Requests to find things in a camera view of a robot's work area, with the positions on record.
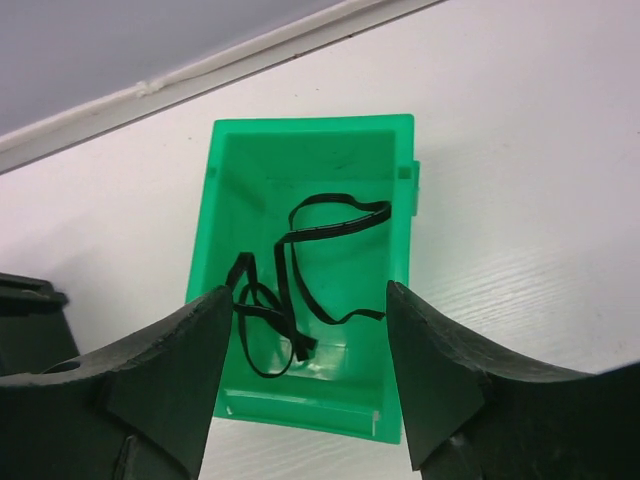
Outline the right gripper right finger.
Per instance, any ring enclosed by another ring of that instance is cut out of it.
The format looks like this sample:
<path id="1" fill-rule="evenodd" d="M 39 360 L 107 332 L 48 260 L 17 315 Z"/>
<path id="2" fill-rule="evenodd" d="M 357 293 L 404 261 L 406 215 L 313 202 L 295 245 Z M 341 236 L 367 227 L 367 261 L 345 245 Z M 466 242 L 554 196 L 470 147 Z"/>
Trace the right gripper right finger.
<path id="1" fill-rule="evenodd" d="M 552 365 L 389 282 L 387 329 L 412 468 L 425 479 L 635 479 L 639 367 Z"/>

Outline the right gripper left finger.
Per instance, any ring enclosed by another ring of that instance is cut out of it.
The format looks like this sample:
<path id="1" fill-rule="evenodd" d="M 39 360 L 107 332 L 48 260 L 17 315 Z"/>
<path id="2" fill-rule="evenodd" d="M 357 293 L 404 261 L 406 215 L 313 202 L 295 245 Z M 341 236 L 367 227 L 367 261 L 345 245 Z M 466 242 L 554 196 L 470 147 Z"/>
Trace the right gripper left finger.
<path id="1" fill-rule="evenodd" d="M 218 287 L 103 348 L 2 377 L 2 478 L 198 478 L 231 323 Z"/>

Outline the black plastic bin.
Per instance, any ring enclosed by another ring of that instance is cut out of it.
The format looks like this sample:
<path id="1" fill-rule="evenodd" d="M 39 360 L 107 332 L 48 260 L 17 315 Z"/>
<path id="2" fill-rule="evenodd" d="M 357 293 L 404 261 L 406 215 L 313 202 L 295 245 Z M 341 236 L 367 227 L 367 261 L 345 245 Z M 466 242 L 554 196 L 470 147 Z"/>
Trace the black plastic bin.
<path id="1" fill-rule="evenodd" d="M 79 355 L 66 294 L 46 280 L 1 275 L 1 374 L 41 373 Z"/>

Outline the green plastic bin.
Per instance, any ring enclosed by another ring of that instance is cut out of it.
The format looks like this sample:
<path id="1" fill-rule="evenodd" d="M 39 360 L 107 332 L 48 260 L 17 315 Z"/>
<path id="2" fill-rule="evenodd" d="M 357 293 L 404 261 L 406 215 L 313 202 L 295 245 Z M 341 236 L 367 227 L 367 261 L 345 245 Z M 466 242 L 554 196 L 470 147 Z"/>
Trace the green plastic bin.
<path id="1" fill-rule="evenodd" d="M 399 442 L 386 287 L 418 183 L 410 114 L 214 123 L 187 296 L 233 296 L 217 417 Z"/>

